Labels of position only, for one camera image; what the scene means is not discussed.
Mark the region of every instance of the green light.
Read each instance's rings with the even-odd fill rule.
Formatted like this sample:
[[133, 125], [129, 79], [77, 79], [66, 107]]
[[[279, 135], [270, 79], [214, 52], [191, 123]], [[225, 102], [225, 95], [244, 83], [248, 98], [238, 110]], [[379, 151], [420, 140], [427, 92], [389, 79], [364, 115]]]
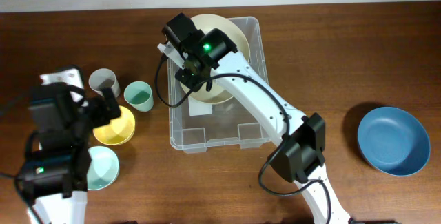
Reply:
[[204, 44], [203, 48], [205, 51], [210, 51], [212, 49], [212, 47], [208, 43]]
[[44, 168], [43, 168], [43, 167], [39, 167], [39, 168], [37, 168], [37, 169], [35, 170], [35, 172], [36, 172], [37, 174], [43, 173], [43, 172], [44, 172]]

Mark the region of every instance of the wooden table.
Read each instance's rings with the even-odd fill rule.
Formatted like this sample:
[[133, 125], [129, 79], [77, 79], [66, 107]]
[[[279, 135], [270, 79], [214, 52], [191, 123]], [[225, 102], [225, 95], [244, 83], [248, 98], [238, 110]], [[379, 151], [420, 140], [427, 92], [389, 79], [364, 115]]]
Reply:
[[[69, 64], [85, 79], [109, 68], [121, 89], [154, 82], [164, 40], [161, 28], [179, 12], [260, 21], [271, 86], [306, 114], [327, 122], [325, 158], [342, 206], [360, 220], [403, 223], [441, 220], [441, 3], [368, 3], [246, 8], [102, 10], [0, 14], [1, 96], [4, 105]], [[167, 92], [166, 70], [161, 92]], [[96, 94], [87, 88], [89, 96]], [[112, 147], [121, 172], [113, 185], [89, 192], [86, 223], [308, 223], [301, 196], [277, 198], [257, 184], [275, 147], [214, 147], [186, 154], [169, 143], [168, 109], [155, 96], [148, 113], [134, 111], [132, 140]], [[123, 97], [118, 99], [127, 106]], [[35, 126], [23, 101], [0, 120], [0, 170], [15, 173]], [[358, 124], [380, 105], [416, 116], [431, 138], [431, 159], [414, 176], [394, 177], [370, 167], [356, 145]], [[99, 145], [93, 137], [91, 145]], [[293, 190], [269, 170], [264, 181]], [[12, 182], [0, 179], [2, 223], [27, 223]]]

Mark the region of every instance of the green cup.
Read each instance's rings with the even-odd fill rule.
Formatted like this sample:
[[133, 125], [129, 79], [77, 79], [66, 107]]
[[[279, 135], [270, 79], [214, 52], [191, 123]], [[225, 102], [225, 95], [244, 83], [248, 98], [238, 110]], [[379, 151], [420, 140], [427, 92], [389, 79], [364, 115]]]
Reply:
[[152, 88], [146, 82], [135, 81], [129, 84], [124, 90], [124, 99], [141, 112], [153, 108]]

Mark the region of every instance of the blue bowl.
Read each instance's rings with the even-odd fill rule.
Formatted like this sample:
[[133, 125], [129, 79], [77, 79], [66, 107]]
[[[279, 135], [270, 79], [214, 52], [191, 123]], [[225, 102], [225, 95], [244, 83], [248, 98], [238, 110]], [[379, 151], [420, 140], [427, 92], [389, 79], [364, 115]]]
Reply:
[[393, 107], [377, 108], [358, 126], [358, 146], [378, 170], [394, 176], [410, 176], [429, 161], [429, 135], [408, 112]]

